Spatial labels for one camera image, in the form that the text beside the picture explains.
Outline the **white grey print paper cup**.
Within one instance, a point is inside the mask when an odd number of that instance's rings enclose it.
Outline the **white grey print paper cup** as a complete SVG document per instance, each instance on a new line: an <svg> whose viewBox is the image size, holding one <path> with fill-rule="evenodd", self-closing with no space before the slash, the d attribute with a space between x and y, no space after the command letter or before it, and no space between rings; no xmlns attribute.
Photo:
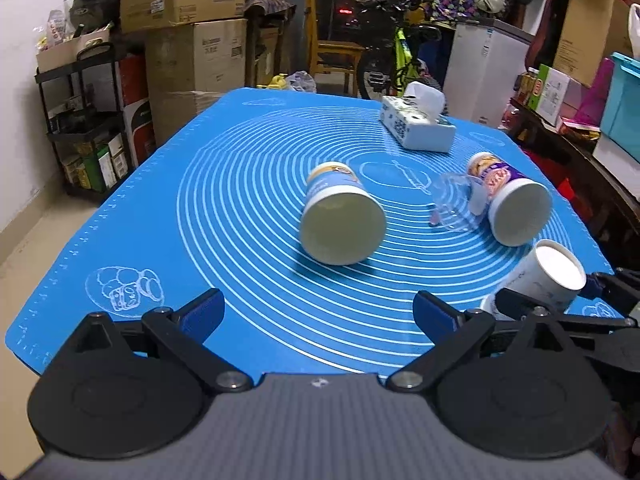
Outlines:
<svg viewBox="0 0 640 480"><path fill-rule="evenodd" d="M565 312L586 283L584 267L572 252L554 240L540 240L483 299L480 308L497 320L507 320L496 305L497 292L507 288Z"/></svg>

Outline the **purple print paper cup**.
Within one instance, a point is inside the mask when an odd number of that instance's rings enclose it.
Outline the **purple print paper cup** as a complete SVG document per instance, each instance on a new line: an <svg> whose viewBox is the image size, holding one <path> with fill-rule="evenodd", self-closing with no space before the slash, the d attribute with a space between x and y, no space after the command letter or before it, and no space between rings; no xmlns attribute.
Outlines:
<svg viewBox="0 0 640 480"><path fill-rule="evenodd" d="M500 244L527 244L549 221L552 197L548 188L496 155L474 154L468 161L468 174L480 178L487 188L488 221Z"/></svg>

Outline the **clear plastic cup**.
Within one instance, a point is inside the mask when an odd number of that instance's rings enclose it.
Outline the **clear plastic cup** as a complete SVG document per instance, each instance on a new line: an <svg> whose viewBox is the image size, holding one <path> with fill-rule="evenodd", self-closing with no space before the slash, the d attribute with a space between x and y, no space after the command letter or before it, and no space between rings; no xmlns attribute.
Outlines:
<svg viewBox="0 0 640 480"><path fill-rule="evenodd" d="M433 184L434 208L430 225L454 232L471 232L480 227L489 207L489 193L483 181L469 174L442 174Z"/></svg>

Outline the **blue orange print paper cup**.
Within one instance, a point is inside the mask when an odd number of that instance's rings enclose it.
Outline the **blue orange print paper cup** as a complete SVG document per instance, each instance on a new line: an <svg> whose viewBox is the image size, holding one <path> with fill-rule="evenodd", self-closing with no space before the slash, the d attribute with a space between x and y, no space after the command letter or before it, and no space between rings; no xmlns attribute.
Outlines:
<svg viewBox="0 0 640 480"><path fill-rule="evenodd" d="M373 255L384 240L386 215L349 166L324 162L308 176L299 240L327 266L349 266Z"/></svg>

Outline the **dark wooden side table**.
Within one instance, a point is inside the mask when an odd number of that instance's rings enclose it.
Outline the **dark wooden side table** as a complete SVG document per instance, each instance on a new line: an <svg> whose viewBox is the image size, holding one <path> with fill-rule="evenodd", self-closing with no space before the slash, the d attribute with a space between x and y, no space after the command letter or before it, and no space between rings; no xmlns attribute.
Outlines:
<svg viewBox="0 0 640 480"><path fill-rule="evenodd" d="M508 135L533 159L572 205L589 234L615 266L639 266L639 202L569 134L550 130L534 112L512 99L516 117Z"/></svg>

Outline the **turquoise plastic storage bin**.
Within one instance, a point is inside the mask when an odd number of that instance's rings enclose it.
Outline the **turquoise plastic storage bin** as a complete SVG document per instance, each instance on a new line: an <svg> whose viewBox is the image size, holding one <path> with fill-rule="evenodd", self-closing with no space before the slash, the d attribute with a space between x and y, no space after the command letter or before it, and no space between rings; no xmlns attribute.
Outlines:
<svg viewBox="0 0 640 480"><path fill-rule="evenodd" d="M640 155L639 62L614 52L613 77L600 125L601 132L635 160Z"/></svg>

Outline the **green white product box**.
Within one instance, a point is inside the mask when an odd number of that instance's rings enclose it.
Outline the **green white product box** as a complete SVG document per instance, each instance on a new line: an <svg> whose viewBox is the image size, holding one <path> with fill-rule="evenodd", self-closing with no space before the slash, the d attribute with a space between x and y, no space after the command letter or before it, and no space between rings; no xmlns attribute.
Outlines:
<svg viewBox="0 0 640 480"><path fill-rule="evenodd" d="M541 64L527 102L528 108L549 125L555 125L569 86L570 76Z"/></svg>

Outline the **white tissue box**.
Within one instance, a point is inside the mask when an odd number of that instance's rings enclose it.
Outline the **white tissue box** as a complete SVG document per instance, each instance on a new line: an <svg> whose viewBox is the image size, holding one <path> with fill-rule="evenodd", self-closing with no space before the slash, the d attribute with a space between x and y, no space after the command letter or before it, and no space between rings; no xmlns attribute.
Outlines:
<svg viewBox="0 0 640 480"><path fill-rule="evenodd" d="M402 96L382 97L380 122L405 150L448 153L457 128L445 104L440 90L413 81Z"/></svg>

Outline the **white chest freezer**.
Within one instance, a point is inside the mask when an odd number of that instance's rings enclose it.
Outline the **white chest freezer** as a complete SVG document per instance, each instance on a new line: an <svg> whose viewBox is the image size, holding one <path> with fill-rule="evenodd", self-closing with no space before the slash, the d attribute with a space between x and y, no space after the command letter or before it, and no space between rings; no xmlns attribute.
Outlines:
<svg viewBox="0 0 640 480"><path fill-rule="evenodd" d="M498 127L533 39L494 18L458 23L444 82L449 115Z"/></svg>

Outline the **black metal shelf rack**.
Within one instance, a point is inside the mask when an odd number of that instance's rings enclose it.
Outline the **black metal shelf rack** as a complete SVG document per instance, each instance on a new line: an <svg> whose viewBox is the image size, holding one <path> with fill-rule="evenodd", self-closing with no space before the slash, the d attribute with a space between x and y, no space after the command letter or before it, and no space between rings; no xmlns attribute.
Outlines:
<svg viewBox="0 0 640 480"><path fill-rule="evenodd" d="M35 81L65 193L104 203L156 149L144 47L96 41Z"/></svg>

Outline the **lower cardboard box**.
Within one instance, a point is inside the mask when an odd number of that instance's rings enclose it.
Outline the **lower cardboard box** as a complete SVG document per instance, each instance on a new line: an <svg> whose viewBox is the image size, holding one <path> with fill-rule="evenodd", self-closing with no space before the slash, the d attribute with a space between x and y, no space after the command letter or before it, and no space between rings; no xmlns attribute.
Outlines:
<svg viewBox="0 0 640 480"><path fill-rule="evenodd" d="M153 30L144 45L157 145L245 84L244 18Z"/></svg>

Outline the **tall brown cardboard box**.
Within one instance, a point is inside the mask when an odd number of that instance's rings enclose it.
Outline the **tall brown cardboard box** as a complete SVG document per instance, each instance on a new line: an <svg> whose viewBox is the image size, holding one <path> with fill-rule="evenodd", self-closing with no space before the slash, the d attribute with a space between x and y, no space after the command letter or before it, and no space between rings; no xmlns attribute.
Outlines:
<svg viewBox="0 0 640 480"><path fill-rule="evenodd" d="M552 67L590 87L602 58L632 56L623 0L570 0Z"/></svg>

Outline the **wooden chair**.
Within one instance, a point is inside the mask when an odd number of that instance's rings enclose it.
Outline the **wooden chair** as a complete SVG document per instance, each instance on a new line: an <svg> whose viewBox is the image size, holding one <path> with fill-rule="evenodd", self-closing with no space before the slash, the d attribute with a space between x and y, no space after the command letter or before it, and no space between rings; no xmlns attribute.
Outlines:
<svg viewBox="0 0 640 480"><path fill-rule="evenodd" d="M309 75L342 73L344 92L356 98L359 94L357 68L364 47L350 41L319 37L318 0L305 0L305 34Z"/></svg>

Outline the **bicycle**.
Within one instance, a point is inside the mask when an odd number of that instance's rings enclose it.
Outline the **bicycle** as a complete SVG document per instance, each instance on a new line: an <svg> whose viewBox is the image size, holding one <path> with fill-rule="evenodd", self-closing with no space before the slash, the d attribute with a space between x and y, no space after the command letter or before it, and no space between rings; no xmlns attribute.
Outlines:
<svg viewBox="0 0 640 480"><path fill-rule="evenodd" d="M352 1L358 42L363 46L356 66L360 96L375 101L382 96L402 96L415 81L438 89L440 84L419 58L419 50L424 44L437 44L442 32L427 22L412 24L408 20L411 12L425 15L428 0Z"/></svg>

